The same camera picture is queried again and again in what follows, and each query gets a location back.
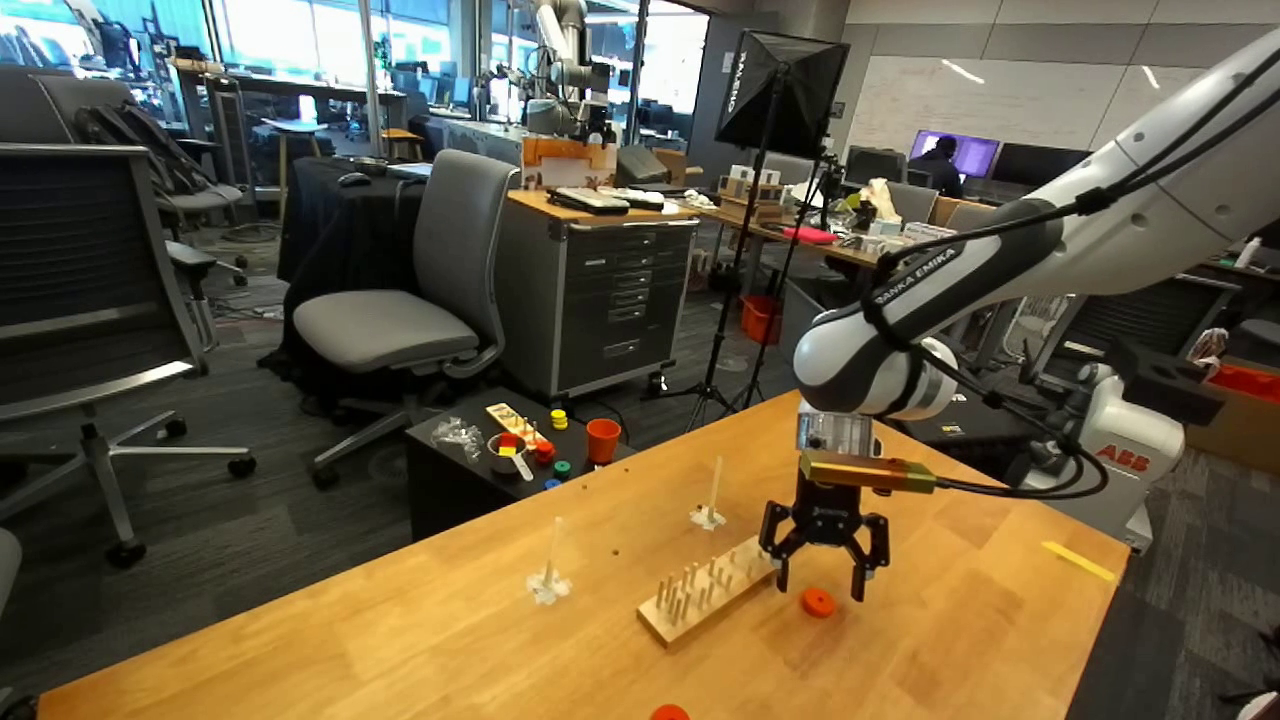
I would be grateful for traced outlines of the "white ABB robot base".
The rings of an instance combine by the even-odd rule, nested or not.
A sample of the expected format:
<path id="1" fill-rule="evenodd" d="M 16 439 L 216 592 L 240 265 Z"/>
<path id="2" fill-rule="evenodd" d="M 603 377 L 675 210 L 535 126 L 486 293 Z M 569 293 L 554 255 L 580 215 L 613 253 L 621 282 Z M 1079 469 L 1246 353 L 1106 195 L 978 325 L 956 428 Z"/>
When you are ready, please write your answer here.
<path id="1" fill-rule="evenodd" d="M 1089 493 L 1098 469 L 1083 469 L 1061 510 L 1145 553 L 1153 543 L 1149 493 L 1184 455 L 1184 423 L 1134 405 L 1116 366 L 1083 364 L 1068 389 L 1068 435 L 1106 464 L 1107 485 Z"/>

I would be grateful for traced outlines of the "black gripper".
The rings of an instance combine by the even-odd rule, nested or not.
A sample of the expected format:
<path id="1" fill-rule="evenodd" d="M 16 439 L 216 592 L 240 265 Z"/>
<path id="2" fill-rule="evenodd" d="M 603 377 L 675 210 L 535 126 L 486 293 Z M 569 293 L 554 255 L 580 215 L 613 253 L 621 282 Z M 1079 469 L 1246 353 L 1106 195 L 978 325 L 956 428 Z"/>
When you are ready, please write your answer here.
<path id="1" fill-rule="evenodd" d="M 876 566 L 889 566 L 889 515 L 874 510 L 862 515 L 862 493 L 845 485 L 798 485 L 798 502 L 769 500 L 760 519 L 760 553 L 777 565 L 777 592 L 787 592 L 787 565 L 799 547 L 799 534 L 810 543 L 849 543 L 853 553 L 853 599 L 865 599 L 865 587 Z"/>

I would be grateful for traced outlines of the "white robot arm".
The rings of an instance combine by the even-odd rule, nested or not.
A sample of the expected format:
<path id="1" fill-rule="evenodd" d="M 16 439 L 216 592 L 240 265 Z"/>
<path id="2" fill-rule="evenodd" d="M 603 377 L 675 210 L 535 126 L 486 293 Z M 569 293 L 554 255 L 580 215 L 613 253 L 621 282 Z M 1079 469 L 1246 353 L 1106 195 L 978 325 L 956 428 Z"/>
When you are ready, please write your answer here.
<path id="1" fill-rule="evenodd" d="M 853 595 L 889 565 L 889 519 L 862 510 L 879 458 L 849 444 L 876 416 L 936 416 L 961 384 L 936 327 L 1022 296 L 1122 296 L 1212 260 L 1276 215 L 1266 152 L 1280 139 L 1280 27 L 1149 107 L 1089 159 L 1006 202 L 984 226 L 920 244 L 862 303 L 822 310 L 793 346 L 799 473 L 793 502 L 766 502 L 760 553 L 787 587 L 806 543 L 853 555 Z"/>

